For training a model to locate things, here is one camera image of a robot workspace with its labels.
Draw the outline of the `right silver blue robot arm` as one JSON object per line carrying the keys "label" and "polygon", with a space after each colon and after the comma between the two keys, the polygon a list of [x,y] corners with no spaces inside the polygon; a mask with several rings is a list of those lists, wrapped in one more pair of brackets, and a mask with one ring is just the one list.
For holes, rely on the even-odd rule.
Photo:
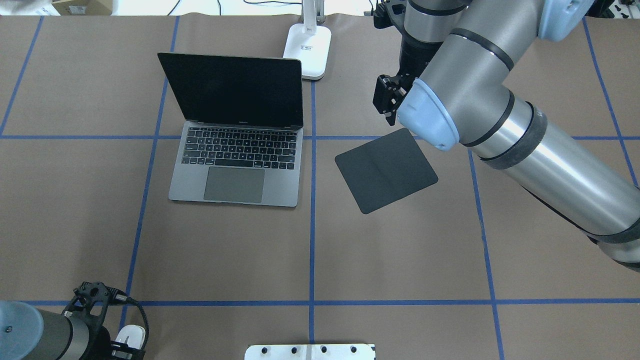
{"label": "right silver blue robot arm", "polygon": [[560,41],[591,0],[378,0],[374,26],[402,36],[373,103],[441,151],[471,149],[617,264],[639,271],[640,192],[504,82],[535,39]]}

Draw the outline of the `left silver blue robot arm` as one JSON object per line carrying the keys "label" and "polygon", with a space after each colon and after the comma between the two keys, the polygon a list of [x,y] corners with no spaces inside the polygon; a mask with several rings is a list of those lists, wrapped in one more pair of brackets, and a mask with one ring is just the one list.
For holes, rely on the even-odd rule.
{"label": "left silver blue robot arm", "polygon": [[109,333],[86,321],[23,303],[0,303],[0,353],[3,360],[108,360]]}

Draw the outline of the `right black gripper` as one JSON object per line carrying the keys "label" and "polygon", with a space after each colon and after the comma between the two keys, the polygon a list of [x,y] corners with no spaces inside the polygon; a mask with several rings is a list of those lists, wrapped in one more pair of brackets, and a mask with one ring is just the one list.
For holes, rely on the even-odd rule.
{"label": "right black gripper", "polygon": [[442,46],[443,41],[424,42],[409,35],[402,36],[398,75],[381,74],[375,82],[372,104],[390,126],[396,124],[397,112],[413,81],[422,75],[426,66]]}

